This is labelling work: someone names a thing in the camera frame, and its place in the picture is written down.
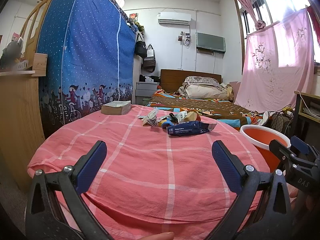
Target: white bucket rim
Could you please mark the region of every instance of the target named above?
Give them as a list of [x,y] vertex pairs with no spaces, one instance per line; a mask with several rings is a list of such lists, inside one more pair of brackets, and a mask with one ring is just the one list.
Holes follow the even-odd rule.
[[265,143],[262,143],[262,142],[259,142],[253,138],[251,138],[249,135],[247,135],[244,131],[246,129],[249,129],[249,128],[253,128],[253,129],[258,129],[258,130],[264,130],[264,131],[268,131],[268,132],[271,132],[273,134],[276,134],[277,136],[279,136],[280,138],[282,138],[286,143],[287,143],[287,148],[290,149],[291,147],[291,142],[290,142],[290,139],[285,136],[284,134],[276,131],[276,130],[273,130],[271,128],[268,128],[268,127],[265,127],[265,126],[260,126],[260,125],[254,125],[254,124],[246,124],[246,125],[243,125],[241,128],[240,128],[240,133],[249,141],[251,142],[253,145],[257,146],[257,147],[260,147],[262,149],[265,149],[267,151],[269,151],[269,145],[268,144],[265,144]]

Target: blue wardrobe cover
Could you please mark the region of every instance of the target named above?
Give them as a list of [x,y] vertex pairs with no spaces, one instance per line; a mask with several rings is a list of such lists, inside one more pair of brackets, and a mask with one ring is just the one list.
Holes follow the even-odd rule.
[[135,34],[110,0],[52,0],[37,52],[48,54],[39,79],[45,136],[62,124],[131,100]]

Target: white wall-mounted air conditioner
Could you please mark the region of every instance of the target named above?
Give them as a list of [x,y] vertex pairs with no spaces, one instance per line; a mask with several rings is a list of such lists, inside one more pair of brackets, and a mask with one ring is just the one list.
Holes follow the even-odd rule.
[[158,22],[160,24],[190,25],[191,14],[177,12],[160,12],[158,13]]

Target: floor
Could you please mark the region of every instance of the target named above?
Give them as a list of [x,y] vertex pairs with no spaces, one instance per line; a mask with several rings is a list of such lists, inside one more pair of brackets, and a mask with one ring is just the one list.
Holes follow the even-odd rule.
[[0,154],[0,203],[12,222],[25,234],[24,211],[27,205],[27,194],[18,189],[17,184],[8,172],[2,154]]

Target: wooden headboard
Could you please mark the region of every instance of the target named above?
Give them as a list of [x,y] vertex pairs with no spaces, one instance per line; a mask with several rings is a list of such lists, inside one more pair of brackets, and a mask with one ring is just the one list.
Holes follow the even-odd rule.
[[219,82],[219,84],[221,84],[222,82],[222,76],[217,74],[176,69],[161,69],[160,86],[162,89],[164,89],[164,91],[174,93],[178,91],[179,87],[182,86],[182,83],[184,82],[186,77],[189,76],[211,77],[215,78]]

